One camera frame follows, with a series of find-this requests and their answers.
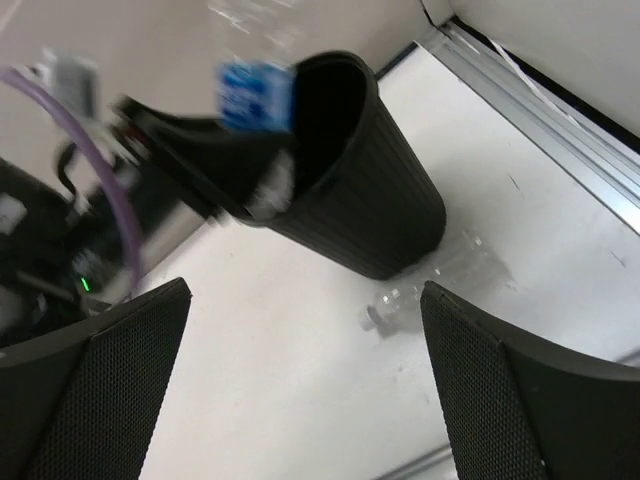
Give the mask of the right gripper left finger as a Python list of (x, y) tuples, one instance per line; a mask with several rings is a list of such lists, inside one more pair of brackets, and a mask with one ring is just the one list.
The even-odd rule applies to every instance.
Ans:
[(99, 315), (3, 335), (2, 478), (138, 478), (190, 305), (176, 278)]

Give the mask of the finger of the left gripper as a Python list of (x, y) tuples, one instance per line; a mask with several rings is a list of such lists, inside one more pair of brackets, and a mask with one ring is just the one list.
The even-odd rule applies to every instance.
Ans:
[(263, 221), (285, 212), (295, 192), (290, 132), (237, 131), (213, 117), (173, 115), (123, 97), (117, 135), (140, 166), (169, 183), (201, 217)]

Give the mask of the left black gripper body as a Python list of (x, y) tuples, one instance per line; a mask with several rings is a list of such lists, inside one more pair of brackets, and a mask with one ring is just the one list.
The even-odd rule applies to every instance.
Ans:
[[(220, 133), (212, 117), (171, 115), (130, 97), (116, 105), (119, 121), (109, 132), (121, 148), (112, 172), (124, 189), (137, 221), (138, 278), (146, 272), (144, 247), (180, 204), (207, 220), (220, 215), (211, 193), (197, 190), (194, 176), (213, 156), (208, 144)], [(71, 222), (63, 265), (56, 279), (101, 294), (123, 271), (131, 272), (127, 247), (111, 204), (100, 185), (88, 194), (88, 209)]]

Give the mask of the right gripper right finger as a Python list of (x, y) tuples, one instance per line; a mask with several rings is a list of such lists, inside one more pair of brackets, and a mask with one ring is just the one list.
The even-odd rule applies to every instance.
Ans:
[(420, 307), (459, 478), (638, 478), (638, 368), (550, 342), (433, 281)]

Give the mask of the clear Aquafina bottle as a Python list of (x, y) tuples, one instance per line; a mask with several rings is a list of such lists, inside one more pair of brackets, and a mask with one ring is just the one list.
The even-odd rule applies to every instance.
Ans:
[(297, 1), (210, 1), (216, 106), (240, 132), (293, 128)]

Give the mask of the clear unlabelled plastic bottle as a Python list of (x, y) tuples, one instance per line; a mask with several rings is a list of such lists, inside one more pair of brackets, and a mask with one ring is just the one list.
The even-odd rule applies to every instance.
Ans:
[(389, 280), (359, 315), (361, 328), (387, 338), (422, 328), (420, 299), (428, 281), (454, 294), (478, 300), (512, 280), (506, 264), (473, 231), (443, 240), (439, 248)]

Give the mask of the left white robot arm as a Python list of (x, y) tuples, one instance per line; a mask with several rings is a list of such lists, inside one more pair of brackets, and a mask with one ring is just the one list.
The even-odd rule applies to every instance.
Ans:
[[(237, 131), (212, 117), (164, 113), (131, 97), (109, 127), (119, 152), (110, 168), (149, 246), (168, 233), (176, 209), (204, 220), (265, 219), (293, 196), (297, 143), (290, 132)], [(1, 165), (1, 343), (49, 333), (97, 309), (128, 265), (112, 208), (100, 185), (80, 207), (67, 170), (66, 142), (55, 166), (60, 194), (17, 166)]]

